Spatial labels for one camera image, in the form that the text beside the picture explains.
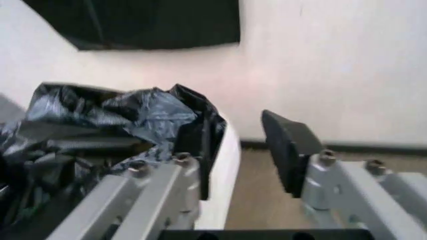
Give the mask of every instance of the bolt head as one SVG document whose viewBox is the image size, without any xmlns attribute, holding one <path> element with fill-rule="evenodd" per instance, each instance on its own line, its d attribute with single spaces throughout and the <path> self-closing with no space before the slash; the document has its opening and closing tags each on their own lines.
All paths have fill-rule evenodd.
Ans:
<svg viewBox="0 0 427 240">
<path fill-rule="evenodd" d="M 364 167 L 370 174 L 374 176 L 384 175 L 387 171 L 384 162 L 378 159 L 366 160 Z"/>
<path fill-rule="evenodd" d="M 146 161 L 133 161 L 129 163 L 127 168 L 132 176 L 139 178 L 145 175 L 149 170 L 149 165 Z"/>
<path fill-rule="evenodd" d="M 180 152 L 173 156 L 175 164 L 186 167 L 189 164 L 191 154 L 188 152 Z"/>
<path fill-rule="evenodd" d="M 331 166 L 336 161 L 337 161 L 337 158 L 335 157 L 334 151 L 325 149 L 321 151 L 319 154 L 319 162 L 326 167 Z"/>
</svg>

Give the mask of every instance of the garbage bag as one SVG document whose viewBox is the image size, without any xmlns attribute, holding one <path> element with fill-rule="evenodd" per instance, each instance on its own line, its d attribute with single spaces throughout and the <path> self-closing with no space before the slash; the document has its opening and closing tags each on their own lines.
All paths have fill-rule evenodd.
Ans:
<svg viewBox="0 0 427 240">
<path fill-rule="evenodd" d="M 24 0 L 79 50 L 182 49 L 240 41 L 238 0 Z"/>
<path fill-rule="evenodd" d="M 0 125 L 0 239 L 45 239 L 104 175 L 134 161 L 190 153 L 206 200 L 225 127 L 206 97 L 179 84 L 119 92 L 43 83 L 23 120 Z"/>
</svg>

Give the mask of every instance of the black panel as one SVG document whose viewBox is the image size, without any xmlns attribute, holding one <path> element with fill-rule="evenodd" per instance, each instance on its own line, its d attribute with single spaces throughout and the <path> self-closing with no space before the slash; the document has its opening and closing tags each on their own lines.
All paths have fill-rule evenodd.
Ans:
<svg viewBox="0 0 427 240">
<path fill-rule="evenodd" d="M 165 230 L 158 240 L 373 240 L 365 229 Z"/>
<path fill-rule="evenodd" d="M 324 149 L 313 132 L 269 110 L 262 112 L 262 126 L 280 181 L 287 193 L 299 198 L 309 158 Z"/>
<path fill-rule="evenodd" d="M 80 50 L 240 41 L 238 0 L 24 0 Z"/>
</svg>

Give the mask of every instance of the brown floor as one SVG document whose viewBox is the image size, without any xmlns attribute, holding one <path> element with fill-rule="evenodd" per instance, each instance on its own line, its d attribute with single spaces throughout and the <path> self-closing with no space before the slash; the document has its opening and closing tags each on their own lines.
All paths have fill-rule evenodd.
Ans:
<svg viewBox="0 0 427 240">
<path fill-rule="evenodd" d="M 340 159 L 381 159 L 397 172 L 427 175 L 427 157 L 338 153 Z M 226 229 L 304 229 L 311 224 L 300 211 L 300 200 L 286 194 L 266 150 L 244 150 L 231 200 Z"/>
</svg>

